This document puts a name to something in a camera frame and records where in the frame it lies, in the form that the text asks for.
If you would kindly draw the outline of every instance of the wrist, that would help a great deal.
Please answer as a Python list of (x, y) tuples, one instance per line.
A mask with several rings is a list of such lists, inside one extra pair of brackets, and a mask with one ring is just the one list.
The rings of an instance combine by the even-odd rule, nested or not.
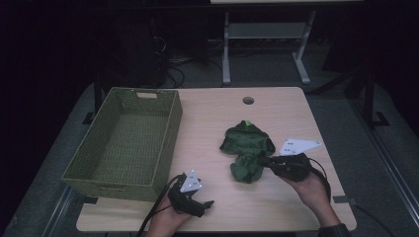
[(336, 215), (336, 212), (333, 210), (333, 207), (329, 203), (327, 205), (313, 208), (312, 211), (317, 217), (320, 223), (320, 227), (329, 227), (341, 223), (339, 217)]

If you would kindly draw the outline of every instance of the green cloth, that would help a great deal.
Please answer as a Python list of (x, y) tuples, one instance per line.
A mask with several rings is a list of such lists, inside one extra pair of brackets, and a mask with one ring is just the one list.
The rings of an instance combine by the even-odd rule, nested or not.
[(230, 171), (236, 181), (251, 184), (261, 178), (263, 166), (258, 164), (258, 156), (244, 155), (236, 158)]
[(238, 155), (230, 165), (231, 174), (236, 181), (249, 184), (262, 176), (263, 167), (258, 164), (259, 154), (265, 152), (270, 156), (276, 150), (269, 135), (248, 120), (229, 128), (219, 149), (229, 155)]

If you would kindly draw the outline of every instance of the metal frame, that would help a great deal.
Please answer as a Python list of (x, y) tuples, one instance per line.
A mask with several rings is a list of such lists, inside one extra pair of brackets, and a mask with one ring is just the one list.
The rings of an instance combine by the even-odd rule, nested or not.
[(311, 11), (305, 23), (230, 23), (229, 13), (225, 13), (224, 20), (224, 53), (222, 55), (222, 84), (231, 83), (230, 65), (228, 60), (229, 39), (301, 39), (297, 52), (293, 52), (295, 63), (301, 82), (310, 84), (310, 79), (302, 63), (302, 55), (307, 45), (312, 23), (316, 11)]

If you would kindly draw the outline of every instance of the white table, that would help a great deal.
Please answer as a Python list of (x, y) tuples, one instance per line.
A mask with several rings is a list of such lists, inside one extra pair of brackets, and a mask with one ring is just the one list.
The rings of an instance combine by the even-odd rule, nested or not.
[[(219, 150), (224, 133), (248, 119), (267, 132), (279, 151), (286, 138), (322, 142), (314, 117), (299, 88), (183, 89), (179, 90), (184, 110), (176, 142), (170, 179), (194, 169), (203, 188), (196, 201), (215, 200), (202, 218), (192, 218), (180, 231), (305, 231), (319, 227), (314, 214), (295, 191), (265, 169), (253, 184), (234, 181), (229, 165), (235, 156)], [(252, 97), (253, 105), (245, 105)], [(306, 152), (326, 170), (332, 196), (344, 196), (326, 146)], [(85, 203), (77, 221), (80, 231), (137, 231), (153, 203), (99, 198)], [(332, 206), (348, 228), (356, 220), (347, 203)]]

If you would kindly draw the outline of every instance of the basket handle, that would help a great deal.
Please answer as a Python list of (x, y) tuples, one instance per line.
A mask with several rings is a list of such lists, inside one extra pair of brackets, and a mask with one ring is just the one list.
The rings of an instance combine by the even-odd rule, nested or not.
[(157, 99), (157, 94), (156, 93), (137, 92), (136, 95), (140, 99)]
[(103, 191), (118, 191), (118, 192), (123, 192), (126, 190), (126, 187), (99, 187), (99, 190), (103, 190)]

